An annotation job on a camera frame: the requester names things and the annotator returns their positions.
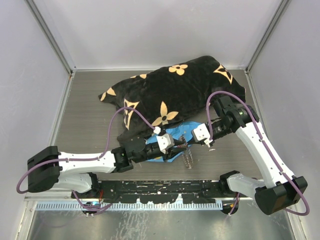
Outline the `large metal keyring with rings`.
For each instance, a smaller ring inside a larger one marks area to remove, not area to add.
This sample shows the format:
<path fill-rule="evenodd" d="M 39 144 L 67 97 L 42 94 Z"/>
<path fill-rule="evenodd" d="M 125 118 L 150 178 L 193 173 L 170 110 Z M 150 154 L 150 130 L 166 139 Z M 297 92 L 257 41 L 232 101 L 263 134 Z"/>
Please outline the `large metal keyring with rings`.
<path fill-rule="evenodd" d="M 193 168 L 193 156 L 191 153 L 191 149 L 186 141 L 185 135 L 181 135 L 179 137 L 179 140 L 182 142 L 181 145 L 179 145 L 180 148 L 183 149 L 182 156 L 183 156 L 183 162 L 187 169 Z"/>

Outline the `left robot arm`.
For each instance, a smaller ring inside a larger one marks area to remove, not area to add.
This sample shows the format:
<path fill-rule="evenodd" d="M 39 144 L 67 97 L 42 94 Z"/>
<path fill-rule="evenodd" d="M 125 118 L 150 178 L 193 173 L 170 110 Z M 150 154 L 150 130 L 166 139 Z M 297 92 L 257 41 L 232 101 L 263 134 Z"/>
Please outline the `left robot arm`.
<path fill-rule="evenodd" d="M 73 190 L 95 198 L 100 193 L 96 173 L 123 173 L 132 170 L 134 163 L 156 158 L 168 161 L 186 148 L 185 141 L 168 133 L 157 136 L 152 143 L 136 137 L 105 153 L 67 153 L 48 146 L 27 161 L 27 191 Z"/>

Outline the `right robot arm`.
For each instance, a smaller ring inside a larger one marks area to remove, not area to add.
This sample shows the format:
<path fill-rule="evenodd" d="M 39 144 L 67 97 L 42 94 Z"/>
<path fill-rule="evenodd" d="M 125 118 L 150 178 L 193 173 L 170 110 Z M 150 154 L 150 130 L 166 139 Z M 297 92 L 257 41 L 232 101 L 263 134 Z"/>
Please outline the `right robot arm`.
<path fill-rule="evenodd" d="M 232 98 L 234 95 L 226 92 L 214 101 L 213 107 L 219 120 L 209 120 L 193 129 L 188 143 L 211 147 L 214 141 L 234 133 L 251 154 L 262 179 L 247 177 L 233 170 L 220 176 L 220 193 L 225 197 L 237 193 L 252 198 L 266 215 L 287 211 L 290 206 L 302 201 L 305 205 L 302 215 L 308 215 L 310 207 L 303 195 L 308 186 L 306 179 L 297 177 L 282 161 L 255 111 L 243 101 L 234 103 Z"/>

